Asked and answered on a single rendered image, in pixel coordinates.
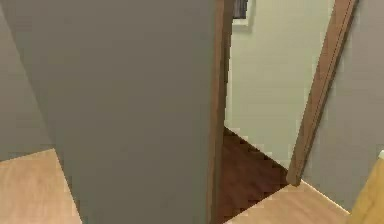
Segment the yellow wooden furniture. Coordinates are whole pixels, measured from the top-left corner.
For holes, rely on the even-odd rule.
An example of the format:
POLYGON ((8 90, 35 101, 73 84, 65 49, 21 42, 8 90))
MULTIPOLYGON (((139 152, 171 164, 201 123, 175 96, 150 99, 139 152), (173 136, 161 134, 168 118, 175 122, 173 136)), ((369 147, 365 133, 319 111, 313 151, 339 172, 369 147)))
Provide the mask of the yellow wooden furniture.
POLYGON ((384 224, 384 150, 379 153, 346 224, 384 224))

